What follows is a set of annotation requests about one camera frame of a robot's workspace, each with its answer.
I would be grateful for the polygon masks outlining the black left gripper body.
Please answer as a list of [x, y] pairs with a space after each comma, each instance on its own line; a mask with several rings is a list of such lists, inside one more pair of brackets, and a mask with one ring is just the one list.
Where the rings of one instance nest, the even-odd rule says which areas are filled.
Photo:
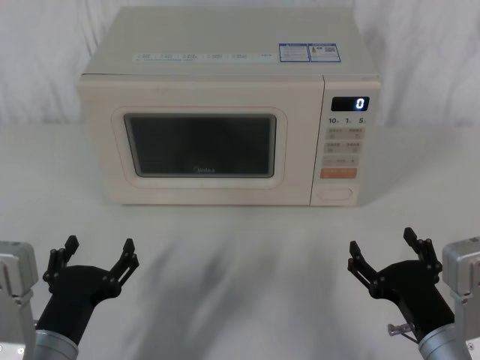
[[95, 307], [121, 293], [121, 283], [110, 271], [73, 265], [46, 271], [50, 299], [37, 322], [38, 330], [60, 334], [79, 344]]

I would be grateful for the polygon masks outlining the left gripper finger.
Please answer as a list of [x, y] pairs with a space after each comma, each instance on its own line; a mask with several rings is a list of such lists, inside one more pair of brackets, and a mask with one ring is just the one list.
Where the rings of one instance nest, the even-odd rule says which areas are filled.
[[49, 291], [53, 291], [55, 282], [63, 269], [66, 268], [71, 257], [76, 253], [80, 246], [75, 235], [70, 235], [64, 244], [64, 247], [52, 249], [49, 252], [49, 262], [46, 271], [43, 273], [43, 281], [48, 284]]
[[140, 262], [135, 250], [134, 240], [128, 238], [124, 243], [119, 260], [103, 278], [106, 297], [117, 297], [121, 293], [123, 285], [139, 267]]

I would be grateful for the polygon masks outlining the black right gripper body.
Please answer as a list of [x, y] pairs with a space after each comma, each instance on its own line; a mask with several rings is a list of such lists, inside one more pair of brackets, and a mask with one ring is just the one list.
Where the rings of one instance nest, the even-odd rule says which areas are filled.
[[380, 271], [368, 271], [368, 291], [375, 299], [393, 302], [413, 334], [421, 340], [430, 332], [455, 321], [453, 311], [436, 284], [442, 264], [438, 260], [396, 262]]

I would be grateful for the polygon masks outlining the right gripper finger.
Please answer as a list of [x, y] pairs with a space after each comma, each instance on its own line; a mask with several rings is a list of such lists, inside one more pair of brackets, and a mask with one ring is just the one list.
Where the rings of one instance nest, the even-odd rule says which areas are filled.
[[356, 241], [349, 243], [347, 270], [363, 284], [374, 299], [385, 298], [385, 273], [374, 270], [365, 260]]
[[430, 238], [425, 240], [418, 238], [411, 227], [404, 229], [403, 239], [413, 249], [421, 266], [427, 270], [433, 281], [439, 281], [439, 273], [443, 270], [443, 266], [437, 258], [432, 240]]

